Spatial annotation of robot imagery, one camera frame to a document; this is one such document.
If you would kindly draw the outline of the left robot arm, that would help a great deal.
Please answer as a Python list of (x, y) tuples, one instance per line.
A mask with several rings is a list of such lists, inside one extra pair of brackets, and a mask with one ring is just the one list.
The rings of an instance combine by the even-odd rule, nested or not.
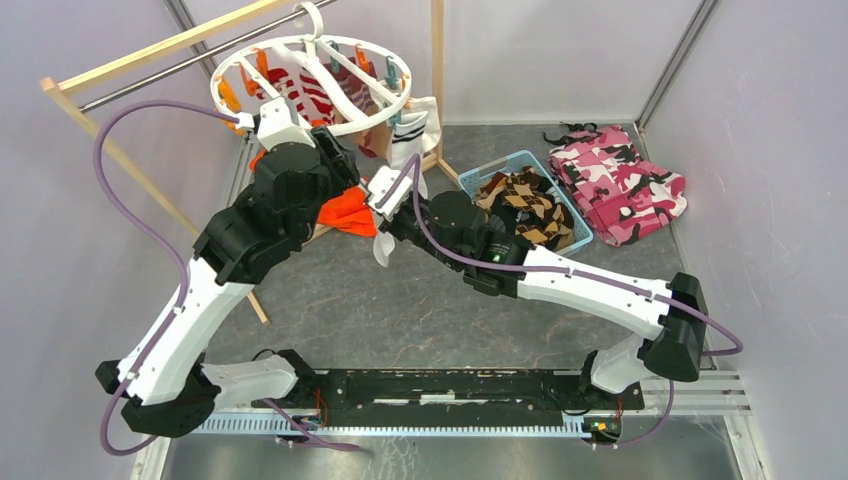
[(279, 143), (259, 160), (253, 182), (198, 237), (172, 305), (130, 354), (98, 366), (104, 390), (125, 399), (131, 431), (177, 438), (218, 409), (264, 399), (297, 408), (312, 399), (313, 379), (287, 355), (230, 365), (202, 359), (234, 307), (312, 237), (321, 207), (358, 183), (353, 153), (328, 128), (309, 135), (310, 143)]

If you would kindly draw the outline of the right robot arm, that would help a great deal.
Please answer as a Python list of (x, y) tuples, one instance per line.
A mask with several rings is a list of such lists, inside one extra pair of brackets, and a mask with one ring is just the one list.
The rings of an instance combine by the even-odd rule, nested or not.
[(366, 196), (378, 226), (376, 258), (386, 265), (394, 241), (408, 241), (489, 296), (557, 304), (609, 320), (626, 340), (587, 356), (580, 400), (602, 408), (650, 376), (695, 382), (705, 356), (706, 310), (700, 284), (678, 273), (669, 281), (616, 274), (498, 231), (456, 191), (432, 200), (379, 189)]

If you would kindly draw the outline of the white sock with black stripes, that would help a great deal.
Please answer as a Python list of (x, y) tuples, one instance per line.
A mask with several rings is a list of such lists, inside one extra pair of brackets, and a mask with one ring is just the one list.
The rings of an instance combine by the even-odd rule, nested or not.
[(438, 101), (433, 96), (412, 98), (400, 111), (389, 141), (388, 165), (401, 170), (414, 155), (423, 160), (440, 143), (442, 125)]

